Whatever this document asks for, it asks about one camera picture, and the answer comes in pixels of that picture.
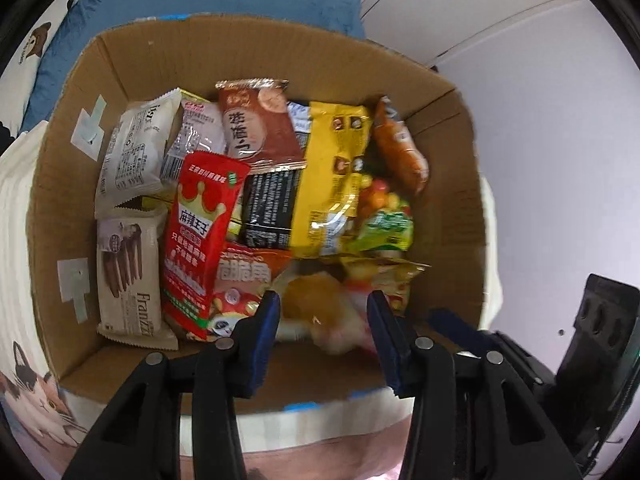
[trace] pillow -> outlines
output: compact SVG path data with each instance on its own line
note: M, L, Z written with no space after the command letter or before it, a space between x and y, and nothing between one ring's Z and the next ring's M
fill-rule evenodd
M42 54L76 0L54 0L34 24L0 76L0 131L17 137Z

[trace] nutrition label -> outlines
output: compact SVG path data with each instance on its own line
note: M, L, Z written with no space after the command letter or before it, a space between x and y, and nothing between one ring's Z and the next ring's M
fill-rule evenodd
M145 121L146 109L139 111L133 120L124 143L124 150L118 161L115 175L117 189L129 189L145 183L144 171L146 166L145 143L136 143L140 139L140 130Z

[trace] crown logo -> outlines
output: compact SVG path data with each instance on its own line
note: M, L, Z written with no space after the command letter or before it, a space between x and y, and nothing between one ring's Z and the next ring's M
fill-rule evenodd
M193 212L196 216L207 219L210 222L215 222L216 219L225 213L226 206L223 203L219 203L214 210L209 210L204 205L202 200L202 194L204 193L206 186L203 181L198 182L198 193L192 199L187 199L182 194L182 184L178 184L178 202L184 206L184 208Z

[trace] cardboard box flap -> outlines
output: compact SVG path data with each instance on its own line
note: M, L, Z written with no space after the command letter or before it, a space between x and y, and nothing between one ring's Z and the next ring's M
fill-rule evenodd
M183 344L176 358L199 352L198 343ZM60 385L76 395L106 404L149 350L107 343ZM276 344L271 351L264 384L253 399L236 400L237 413L279 411L300 402L347 399L354 391L385 386L378 360L363 350L328 356L312 343ZM182 412L191 414L191 396L184 396Z
M175 87L215 98L219 80L273 77L288 79L288 97L301 101L355 105L386 93L406 116L454 88L382 46L297 23L193 16L132 23L103 38L132 100Z
M106 107L98 162L71 145L80 112L95 107L101 95ZM61 377L100 346L95 286L85 296L88 320L78 324L74 304L62 302L57 262L87 258L95 285L95 185L111 131L127 105L126 95L111 70L99 39L83 51L67 77L49 121L31 189L27 237L33 305L41 344L49 367Z
M448 308L478 326L486 235L471 119L452 92L407 123L430 166L426 188L412 201L414 243L407 257L431 266L412 281L407 316L417 322L430 308Z

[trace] screw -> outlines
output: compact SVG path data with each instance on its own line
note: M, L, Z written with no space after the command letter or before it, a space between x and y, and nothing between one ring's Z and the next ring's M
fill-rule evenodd
M504 357L500 352L495 350L489 350L486 353L486 360L489 361L492 365L499 365L504 361Z
M415 345L422 350L430 350L433 348L433 341L428 337L419 337L415 340Z
M218 350L229 350L234 345L234 340L230 337L221 337L216 341L216 348Z
M151 352L146 356L145 363L148 365L158 365L162 362L162 354L160 352Z

